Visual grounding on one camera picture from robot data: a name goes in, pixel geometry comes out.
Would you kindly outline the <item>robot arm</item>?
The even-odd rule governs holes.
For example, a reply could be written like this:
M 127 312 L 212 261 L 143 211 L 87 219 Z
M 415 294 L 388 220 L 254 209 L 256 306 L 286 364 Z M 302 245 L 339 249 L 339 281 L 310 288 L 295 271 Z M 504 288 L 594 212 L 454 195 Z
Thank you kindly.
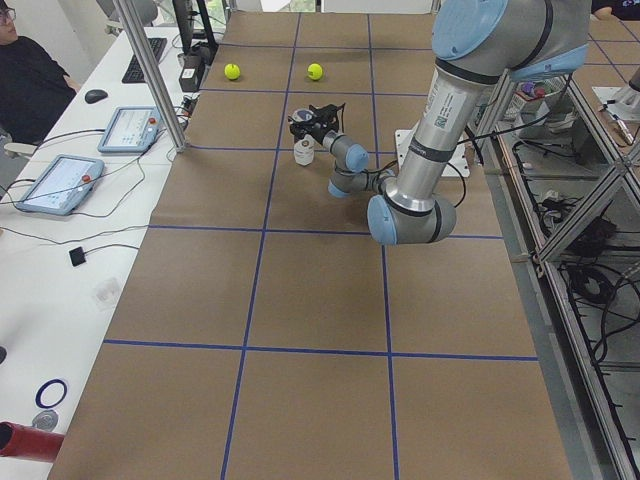
M 368 171 L 369 156 L 340 127 L 334 105 L 289 118 L 296 139 L 311 136 L 334 156 L 329 191 L 373 192 L 367 210 L 380 244 L 431 243 L 454 229 L 456 209 L 434 190 L 483 91 L 503 73 L 515 81 L 570 74 L 587 53 L 588 1 L 448 1 L 431 45 L 435 72 L 422 117 L 397 173 Z

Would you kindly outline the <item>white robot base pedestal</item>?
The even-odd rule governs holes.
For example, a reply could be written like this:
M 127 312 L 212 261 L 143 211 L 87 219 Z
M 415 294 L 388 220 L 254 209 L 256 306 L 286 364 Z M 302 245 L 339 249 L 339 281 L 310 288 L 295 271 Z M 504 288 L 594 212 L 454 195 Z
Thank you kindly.
M 396 160 L 399 169 L 403 167 L 406 160 L 407 152 L 409 151 L 415 129 L 416 127 L 413 127 L 412 129 L 397 129 L 394 133 Z M 443 177 L 462 176 L 467 178 L 470 175 L 463 138 L 459 139 L 459 143 L 456 145 L 451 156 L 447 159 L 447 162 L 444 162 L 443 157 L 439 154 L 436 154 L 435 158 L 429 156 L 428 159 L 444 166 L 444 170 L 442 172 Z

